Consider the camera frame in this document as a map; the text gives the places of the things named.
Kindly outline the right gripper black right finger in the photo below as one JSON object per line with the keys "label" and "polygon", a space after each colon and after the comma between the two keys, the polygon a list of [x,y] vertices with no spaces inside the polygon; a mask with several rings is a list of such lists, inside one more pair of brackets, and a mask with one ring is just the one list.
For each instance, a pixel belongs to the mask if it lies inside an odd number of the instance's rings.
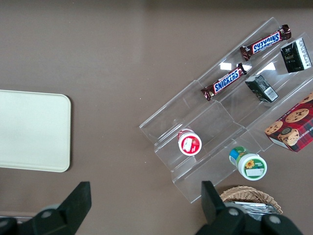
{"label": "right gripper black right finger", "polygon": [[258,235],[259,224],[242,209],[227,207],[211,181],[201,183],[201,206],[207,223],[198,235]]}

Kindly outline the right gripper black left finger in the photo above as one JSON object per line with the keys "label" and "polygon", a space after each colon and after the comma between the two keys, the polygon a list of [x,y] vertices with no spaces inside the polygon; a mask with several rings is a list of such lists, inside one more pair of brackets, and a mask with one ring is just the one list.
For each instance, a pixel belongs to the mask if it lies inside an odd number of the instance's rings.
{"label": "right gripper black left finger", "polygon": [[74,235],[91,209],[90,182],[80,182],[56,209],[46,209],[19,226],[20,235]]}

